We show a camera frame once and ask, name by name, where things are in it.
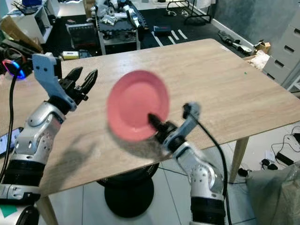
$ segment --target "black floor mat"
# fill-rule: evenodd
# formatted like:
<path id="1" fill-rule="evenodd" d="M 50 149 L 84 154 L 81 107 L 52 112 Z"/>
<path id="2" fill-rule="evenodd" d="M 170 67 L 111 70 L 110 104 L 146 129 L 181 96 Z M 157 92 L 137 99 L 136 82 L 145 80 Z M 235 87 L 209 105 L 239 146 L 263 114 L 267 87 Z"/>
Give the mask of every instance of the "black floor mat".
<path id="1" fill-rule="evenodd" d="M 169 25 L 171 29 L 175 31 L 176 35 L 179 37 L 179 40 L 174 40 L 175 43 L 183 43 L 188 41 L 196 41 L 207 38 L 212 38 L 222 45 L 225 45 L 221 38 L 218 36 L 218 29 L 210 23 L 205 23 L 202 18 L 190 18 L 187 21 L 187 24 L 184 25 L 184 20 L 186 17 L 181 15 L 183 8 L 171 8 L 172 11 L 176 12 L 177 16 L 165 16 L 166 10 L 164 8 L 159 9 L 148 9 L 141 10 L 140 12 L 144 16 L 147 24 L 149 25 L 150 31 L 153 31 L 153 26 L 157 25 Z M 178 30 L 181 30 L 187 39 L 184 39 L 179 33 Z M 159 40 L 163 45 L 171 45 L 171 41 L 168 37 L 160 37 Z M 154 37 L 150 32 L 145 34 L 145 38 L 142 41 L 142 48 L 151 48 L 159 46 Z M 237 51 L 231 46 L 225 45 L 232 52 L 237 54 L 240 57 L 245 57 L 242 53 Z"/>
<path id="2" fill-rule="evenodd" d="M 184 25 L 185 17 L 181 15 L 182 9 L 183 8 L 180 7 L 172 8 L 172 11 L 175 11 L 177 13 L 177 16 L 165 16 L 166 10 L 164 8 L 141 10 L 140 12 L 144 16 L 149 26 L 149 30 L 146 31 L 144 39 L 141 42 L 141 48 L 145 49 L 159 46 L 151 34 L 151 31 L 153 31 L 153 26 L 155 25 L 171 26 L 172 30 L 174 30 L 177 36 L 180 38 L 179 40 L 174 40 L 175 43 L 212 38 L 225 45 L 218 36 L 218 29 L 210 23 L 205 23 L 202 18 L 189 19 L 187 25 Z M 53 55 L 57 57 L 63 51 L 76 51 L 71 47 L 70 36 L 66 28 L 67 20 L 73 20 L 77 24 L 86 23 L 86 16 L 76 15 L 57 18 L 46 44 L 43 45 L 43 49 L 45 52 L 52 52 Z M 187 39 L 184 39 L 178 33 L 178 30 L 181 30 L 185 34 L 185 36 L 187 36 Z M 172 44 L 168 37 L 160 37 L 159 39 L 163 45 Z M 238 56 L 244 57 L 242 53 L 238 52 L 233 47 L 226 47 L 236 53 Z M 111 45 L 106 47 L 106 53 L 120 53 L 133 51 L 135 49 L 136 45 L 134 43 L 124 45 Z M 93 56 L 101 55 L 100 47 L 87 50 L 89 50 Z"/>

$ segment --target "blue light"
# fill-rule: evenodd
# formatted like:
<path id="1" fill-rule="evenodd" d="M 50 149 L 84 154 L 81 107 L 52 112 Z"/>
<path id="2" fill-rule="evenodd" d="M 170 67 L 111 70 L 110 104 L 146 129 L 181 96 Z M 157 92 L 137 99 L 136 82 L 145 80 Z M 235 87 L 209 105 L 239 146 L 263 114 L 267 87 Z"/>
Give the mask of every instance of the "blue light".
<path id="1" fill-rule="evenodd" d="M 12 64 L 16 67 L 16 69 L 19 69 L 20 66 L 18 63 L 16 63 L 15 61 L 12 61 Z M 23 72 L 23 70 L 21 69 L 19 72 L 19 76 L 17 76 L 19 79 L 24 79 L 25 78 L 25 74 Z"/>

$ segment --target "phone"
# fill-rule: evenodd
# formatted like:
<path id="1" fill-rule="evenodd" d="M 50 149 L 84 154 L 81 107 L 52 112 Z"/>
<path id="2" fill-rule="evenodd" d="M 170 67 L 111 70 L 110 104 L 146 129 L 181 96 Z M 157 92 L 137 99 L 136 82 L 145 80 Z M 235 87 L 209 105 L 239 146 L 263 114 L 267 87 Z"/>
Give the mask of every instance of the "phone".
<path id="1" fill-rule="evenodd" d="M 24 128 L 19 127 L 12 131 L 9 153 L 14 150 L 15 140 L 17 139 L 17 137 L 19 136 L 19 134 L 22 132 L 23 129 Z M 8 144 L 8 133 L 0 137 L 0 158 L 5 156 L 7 144 Z"/>

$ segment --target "table top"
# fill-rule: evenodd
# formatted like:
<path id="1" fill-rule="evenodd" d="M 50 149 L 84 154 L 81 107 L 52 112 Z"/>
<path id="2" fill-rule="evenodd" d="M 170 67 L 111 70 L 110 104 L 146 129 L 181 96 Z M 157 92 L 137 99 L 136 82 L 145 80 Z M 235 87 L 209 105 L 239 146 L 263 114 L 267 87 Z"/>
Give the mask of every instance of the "table top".
<path id="1" fill-rule="evenodd" d="M 98 69 L 98 79 L 67 120 L 41 180 L 42 195 L 89 183 L 166 159 L 153 140 L 127 143 L 107 124 L 106 100 L 113 85 L 126 73 L 149 70 L 165 82 L 170 95 L 169 119 L 180 125 L 182 106 L 201 104 L 200 119 L 219 143 L 230 142 L 300 120 L 300 100 L 212 39 L 139 51 L 123 52 L 62 63 L 65 76 L 83 66 L 82 77 Z M 0 77 L 0 135 L 8 130 L 9 76 Z M 30 75 L 15 86 L 14 127 L 48 96 Z M 213 146 L 200 129 L 187 137 L 199 149 Z"/>

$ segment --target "red plate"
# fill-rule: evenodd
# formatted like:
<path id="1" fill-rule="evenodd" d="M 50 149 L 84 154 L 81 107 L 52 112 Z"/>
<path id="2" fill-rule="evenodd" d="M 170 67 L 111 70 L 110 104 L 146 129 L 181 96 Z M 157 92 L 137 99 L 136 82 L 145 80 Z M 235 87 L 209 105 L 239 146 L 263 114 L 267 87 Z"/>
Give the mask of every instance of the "red plate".
<path id="1" fill-rule="evenodd" d="M 166 86 L 151 72 L 130 72 L 112 88 L 107 111 L 109 126 L 118 137 L 130 142 L 147 139 L 156 132 L 148 122 L 148 114 L 167 119 L 169 97 Z"/>

